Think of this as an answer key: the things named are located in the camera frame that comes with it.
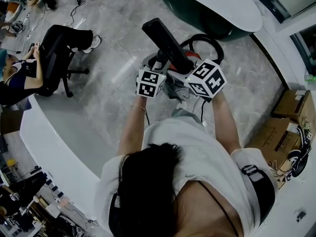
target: sneaker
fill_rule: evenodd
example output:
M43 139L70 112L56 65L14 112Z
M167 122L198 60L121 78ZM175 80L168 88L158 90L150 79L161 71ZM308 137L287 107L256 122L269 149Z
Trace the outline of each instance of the sneaker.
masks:
M99 36L94 36L91 46L88 49L84 50L83 52L84 53L91 53L92 49L93 48L97 48L100 44L101 44L100 37Z

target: cardboard box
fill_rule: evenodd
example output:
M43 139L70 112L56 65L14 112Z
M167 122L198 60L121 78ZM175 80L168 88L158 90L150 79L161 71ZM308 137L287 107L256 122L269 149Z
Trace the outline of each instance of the cardboard box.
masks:
M20 130L23 111L4 111L0 114L0 134L4 135Z
M260 149L268 163L274 164L274 167L286 172L290 168L287 160L288 154L301 146L300 135L296 127L297 124L290 118L269 118L257 134L251 138L247 147ZM284 184L283 178L276 177L276 179L281 188Z
M308 90L286 90L272 112L275 118L290 118L303 128L311 124L312 139L316 134L316 112L311 92Z

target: dark green object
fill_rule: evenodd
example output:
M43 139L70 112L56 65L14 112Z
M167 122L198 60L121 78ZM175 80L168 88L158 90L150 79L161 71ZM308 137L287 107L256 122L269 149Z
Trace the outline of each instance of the dark green object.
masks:
M216 40L235 40L251 34L251 32L235 27L225 18L196 0L163 0L163 2L178 18Z

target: black handle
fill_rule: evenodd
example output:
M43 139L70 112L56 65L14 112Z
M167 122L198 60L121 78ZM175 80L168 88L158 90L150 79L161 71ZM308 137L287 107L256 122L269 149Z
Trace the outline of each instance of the black handle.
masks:
M193 62L186 57L180 44L159 18L145 23L142 30L168 57L178 73L185 75L194 69Z

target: bracelet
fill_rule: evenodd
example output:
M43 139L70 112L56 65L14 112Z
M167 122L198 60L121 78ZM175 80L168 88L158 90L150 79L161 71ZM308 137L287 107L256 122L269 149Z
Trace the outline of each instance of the bracelet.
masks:
M138 107L138 108L142 109L145 112L145 114L147 113L146 109L143 107L140 107L138 105L132 105L129 109L132 109L132 107Z

